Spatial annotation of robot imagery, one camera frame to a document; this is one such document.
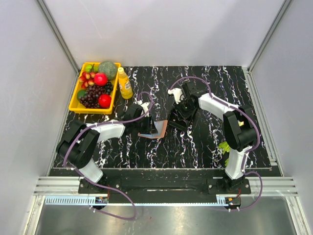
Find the pink leather card holder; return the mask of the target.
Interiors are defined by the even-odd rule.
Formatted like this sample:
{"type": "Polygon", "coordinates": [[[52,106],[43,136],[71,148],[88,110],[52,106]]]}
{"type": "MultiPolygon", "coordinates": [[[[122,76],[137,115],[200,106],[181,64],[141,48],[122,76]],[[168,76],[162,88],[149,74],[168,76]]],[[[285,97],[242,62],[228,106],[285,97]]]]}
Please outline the pink leather card holder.
{"type": "Polygon", "coordinates": [[[161,139],[165,136],[168,120],[154,121],[156,126],[156,134],[147,134],[147,131],[141,131],[138,133],[139,137],[148,139],[161,139]]]}

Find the black card box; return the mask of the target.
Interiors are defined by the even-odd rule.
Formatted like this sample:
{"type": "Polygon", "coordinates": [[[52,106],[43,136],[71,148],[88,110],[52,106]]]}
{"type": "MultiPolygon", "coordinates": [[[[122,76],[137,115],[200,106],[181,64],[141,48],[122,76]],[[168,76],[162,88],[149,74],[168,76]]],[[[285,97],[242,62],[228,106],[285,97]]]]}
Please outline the black card box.
{"type": "Polygon", "coordinates": [[[175,127],[180,131],[186,132],[191,125],[197,109],[191,112],[189,117],[183,117],[175,108],[172,108],[168,114],[168,125],[175,127]]]}

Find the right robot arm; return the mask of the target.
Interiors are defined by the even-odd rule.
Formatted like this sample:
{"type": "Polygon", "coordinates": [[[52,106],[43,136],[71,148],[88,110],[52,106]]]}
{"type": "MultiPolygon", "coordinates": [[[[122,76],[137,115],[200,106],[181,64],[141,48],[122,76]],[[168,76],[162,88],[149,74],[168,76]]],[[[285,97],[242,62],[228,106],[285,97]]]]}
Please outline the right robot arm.
{"type": "Polygon", "coordinates": [[[245,173],[246,158],[260,142],[258,128],[250,106],[238,106],[211,93],[209,88],[199,89],[193,82],[184,81],[181,88],[171,87],[168,95],[174,97],[169,117],[172,126],[182,131],[188,128],[196,111],[205,110],[223,121],[224,137],[229,145],[228,165],[222,186],[225,192],[235,193],[240,188],[238,179],[245,173]]]}

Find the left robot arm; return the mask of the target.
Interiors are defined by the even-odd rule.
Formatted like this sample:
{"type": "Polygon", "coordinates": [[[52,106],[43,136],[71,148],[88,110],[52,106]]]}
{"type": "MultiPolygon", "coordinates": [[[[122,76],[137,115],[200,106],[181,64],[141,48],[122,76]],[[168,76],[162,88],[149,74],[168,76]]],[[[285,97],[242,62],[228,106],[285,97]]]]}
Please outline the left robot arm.
{"type": "Polygon", "coordinates": [[[67,163],[73,165],[90,180],[89,188],[94,193],[102,193],[106,188],[104,173],[92,159],[97,144],[101,141],[120,138],[132,130],[148,131],[152,117],[148,113],[149,102],[137,102],[127,108],[122,120],[86,124],[73,121],[57,145],[56,152],[67,163]]]}

